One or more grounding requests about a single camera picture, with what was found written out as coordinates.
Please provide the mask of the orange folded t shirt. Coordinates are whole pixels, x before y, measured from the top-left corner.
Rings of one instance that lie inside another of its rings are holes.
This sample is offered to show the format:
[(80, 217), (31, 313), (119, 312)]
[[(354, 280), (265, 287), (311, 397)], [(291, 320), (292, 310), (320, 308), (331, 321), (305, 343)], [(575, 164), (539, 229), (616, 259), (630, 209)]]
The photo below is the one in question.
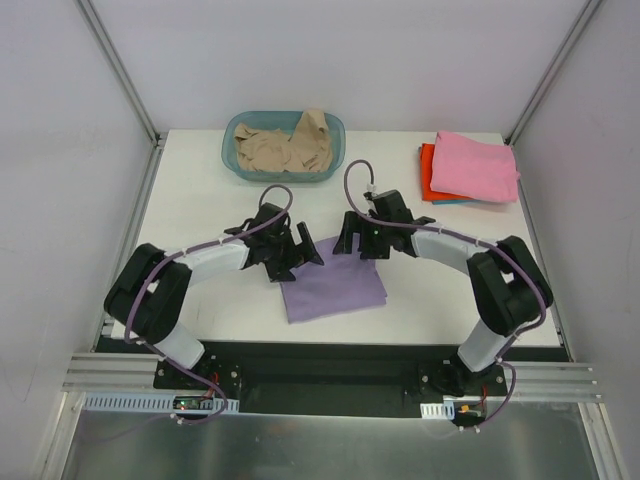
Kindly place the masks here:
[(419, 149), (420, 155), (420, 185), (422, 191), (422, 200), (432, 202), (434, 204), (456, 204), (471, 202), (472, 199), (451, 193), (443, 193), (434, 191), (431, 188), (432, 180), (432, 162), (435, 152), (435, 145), (423, 143)]

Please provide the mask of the aluminium frame post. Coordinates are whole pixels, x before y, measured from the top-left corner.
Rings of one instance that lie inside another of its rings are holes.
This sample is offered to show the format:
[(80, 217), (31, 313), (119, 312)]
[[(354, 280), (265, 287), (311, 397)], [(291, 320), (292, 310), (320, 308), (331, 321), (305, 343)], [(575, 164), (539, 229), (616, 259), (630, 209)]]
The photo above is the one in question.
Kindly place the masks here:
[(596, 14), (605, 4), (604, 0), (584, 1), (567, 33), (560, 42), (556, 52), (538, 80), (532, 94), (518, 116), (510, 133), (505, 137), (505, 143), (513, 147), (532, 121), (543, 101), (551, 91), (554, 82), (562, 72), (563, 67), (585, 35)]
[(75, 0), (74, 4), (102, 52), (145, 136), (156, 147), (160, 143), (161, 134), (151, 119), (94, 2), (90, 0)]

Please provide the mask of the right aluminium frame post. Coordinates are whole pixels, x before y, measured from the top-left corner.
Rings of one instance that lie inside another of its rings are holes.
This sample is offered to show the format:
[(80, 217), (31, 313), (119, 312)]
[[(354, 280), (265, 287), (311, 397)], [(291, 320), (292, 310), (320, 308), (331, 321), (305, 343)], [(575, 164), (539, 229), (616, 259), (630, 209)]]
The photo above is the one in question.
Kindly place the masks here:
[(563, 67), (585, 35), (596, 14), (605, 4), (604, 0), (584, 1), (567, 33), (560, 42), (556, 52), (538, 80), (532, 94), (518, 116), (510, 133), (505, 137), (505, 143), (513, 147), (532, 121), (543, 101), (551, 91), (554, 82), (562, 72)]

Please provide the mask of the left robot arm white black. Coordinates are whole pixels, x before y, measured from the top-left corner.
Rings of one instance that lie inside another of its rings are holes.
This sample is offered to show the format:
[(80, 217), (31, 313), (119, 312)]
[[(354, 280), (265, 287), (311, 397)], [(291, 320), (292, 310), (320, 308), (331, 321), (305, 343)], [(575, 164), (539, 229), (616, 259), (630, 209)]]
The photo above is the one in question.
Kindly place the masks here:
[(218, 240), (173, 253), (150, 243), (138, 246), (106, 295), (105, 312), (125, 326), (133, 340), (174, 360), (176, 375), (188, 388), (204, 387), (211, 365), (205, 347), (179, 320), (188, 290), (216, 275), (262, 264), (272, 282), (294, 282), (307, 263), (322, 266), (305, 223), (296, 225), (295, 242), (288, 213), (271, 203), (253, 218), (224, 231)]

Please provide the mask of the front aluminium rail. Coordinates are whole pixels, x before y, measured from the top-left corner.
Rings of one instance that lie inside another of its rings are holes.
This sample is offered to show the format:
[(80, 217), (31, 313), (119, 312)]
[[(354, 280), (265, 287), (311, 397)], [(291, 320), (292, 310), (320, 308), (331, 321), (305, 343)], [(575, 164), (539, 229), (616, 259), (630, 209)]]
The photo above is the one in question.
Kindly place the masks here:
[[(573, 362), (509, 362), (501, 384), (515, 380), (519, 402), (602, 403), (605, 400), (595, 369)], [(65, 391), (142, 392), (159, 386), (167, 370), (153, 354), (76, 353), (63, 381)]]

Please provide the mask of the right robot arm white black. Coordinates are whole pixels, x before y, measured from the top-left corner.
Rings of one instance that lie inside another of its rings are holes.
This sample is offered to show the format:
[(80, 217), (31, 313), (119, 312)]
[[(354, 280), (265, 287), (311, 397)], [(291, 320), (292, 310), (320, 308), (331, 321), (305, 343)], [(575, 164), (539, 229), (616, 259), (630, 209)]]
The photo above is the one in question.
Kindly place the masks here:
[(415, 218), (396, 190), (367, 192), (364, 197), (369, 211), (344, 214), (333, 253), (356, 250), (363, 260), (383, 260), (396, 250), (469, 278), (479, 320), (456, 353), (428, 374), (428, 382), (443, 394), (473, 394), (516, 337), (542, 321), (553, 304), (553, 293), (532, 253), (517, 236), (490, 242), (440, 226), (429, 217)]

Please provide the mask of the teal plastic basket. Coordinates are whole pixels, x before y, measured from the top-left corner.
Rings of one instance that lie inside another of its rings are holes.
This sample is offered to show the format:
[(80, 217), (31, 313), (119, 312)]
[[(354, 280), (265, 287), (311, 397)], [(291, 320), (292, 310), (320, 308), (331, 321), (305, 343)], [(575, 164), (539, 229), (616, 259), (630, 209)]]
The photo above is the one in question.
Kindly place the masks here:
[(346, 132), (343, 122), (331, 113), (325, 114), (328, 126), (332, 162), (324, 172), (257, 172), (245, 170), (240, 166), (235, 129), (244, 124), (258, 130), (275, 131), (292, 135), (303, 115), (302, 111), (245, 111), (237, 114), (227, 124), (221, 147), (223, 164), (243, 180), (262, 183), (317, 183), (329, 179), (342, 165), (345, 157)]

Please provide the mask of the blue folded t shirt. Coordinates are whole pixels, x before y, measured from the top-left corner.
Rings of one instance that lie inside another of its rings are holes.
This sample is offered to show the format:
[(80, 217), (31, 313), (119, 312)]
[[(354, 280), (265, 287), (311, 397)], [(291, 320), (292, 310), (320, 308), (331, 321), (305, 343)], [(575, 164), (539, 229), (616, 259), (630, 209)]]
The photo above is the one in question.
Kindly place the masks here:
[(463, 199), (453, 199), (453, 200), (436, 200), (431, 202), (432, 205), (434, 206), (438, 206), (438, 207), (453, 207), (453, 206), (462, 206), (462, 207), (470, 207), (470, 208), (484, 208), (484, 207), (491, 207), (494, 204), (492, 204), (491, 202), (482, 202), (482, 201), (476, 201), (476, 200), (463, 200)]

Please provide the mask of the pink folded t shirt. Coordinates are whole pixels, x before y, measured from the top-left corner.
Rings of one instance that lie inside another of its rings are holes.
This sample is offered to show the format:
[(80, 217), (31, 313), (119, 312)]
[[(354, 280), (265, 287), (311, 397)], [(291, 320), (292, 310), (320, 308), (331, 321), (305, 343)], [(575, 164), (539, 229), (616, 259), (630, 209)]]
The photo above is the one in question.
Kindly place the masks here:
[(430, 187), (489, 203), (518, 200), (520, 173), (510, 147), (439, 131), (434, 144)]

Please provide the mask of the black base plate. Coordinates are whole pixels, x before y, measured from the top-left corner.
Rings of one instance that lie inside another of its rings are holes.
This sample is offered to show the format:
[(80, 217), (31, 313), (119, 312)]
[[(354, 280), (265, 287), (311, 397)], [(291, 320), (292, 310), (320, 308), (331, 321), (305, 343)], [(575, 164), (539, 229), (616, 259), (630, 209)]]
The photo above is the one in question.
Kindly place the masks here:
[(489, 402), (507, 391), (499, 366), (453, 370), (451, 345), (207, 341), (196, 373), (243, 413), (416, 418), (446, 398)]

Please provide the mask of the left aluminium frame post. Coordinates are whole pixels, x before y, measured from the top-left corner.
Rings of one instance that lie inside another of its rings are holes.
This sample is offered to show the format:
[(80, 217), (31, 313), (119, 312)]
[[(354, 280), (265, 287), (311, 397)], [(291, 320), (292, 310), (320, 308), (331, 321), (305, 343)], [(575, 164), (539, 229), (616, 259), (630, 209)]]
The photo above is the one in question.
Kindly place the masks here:
[(161, 134), (151, 119), (94, 2), (90, 0), (75, 0), (74, 4), (102, 52), (145, 136), (156, 147), (160, 143)]

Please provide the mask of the purple t shirt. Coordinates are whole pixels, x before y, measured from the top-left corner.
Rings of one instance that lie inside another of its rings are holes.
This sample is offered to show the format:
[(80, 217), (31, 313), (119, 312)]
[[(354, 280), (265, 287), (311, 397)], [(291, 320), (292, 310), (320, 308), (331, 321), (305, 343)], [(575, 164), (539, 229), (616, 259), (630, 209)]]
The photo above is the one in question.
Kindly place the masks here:
[(280, 284), (289, 324), (386, 305), (376, 262), (362, 260), (357, 252), (334, 254), (337, 240), (316, 243), (323, 265), (306, 263), (294, 271), (294, 282)]

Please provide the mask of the beige t shirt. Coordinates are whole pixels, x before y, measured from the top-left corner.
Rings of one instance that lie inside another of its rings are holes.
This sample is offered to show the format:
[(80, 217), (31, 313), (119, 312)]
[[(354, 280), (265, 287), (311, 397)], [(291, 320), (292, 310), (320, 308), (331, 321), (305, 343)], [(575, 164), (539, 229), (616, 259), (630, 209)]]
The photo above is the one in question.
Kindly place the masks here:
[(233, 138), (238, 164), (249, 172), (321, 173), (334, 160), (326, 116), (318, 109), (304, 111), (291, 135), (240, 123)]

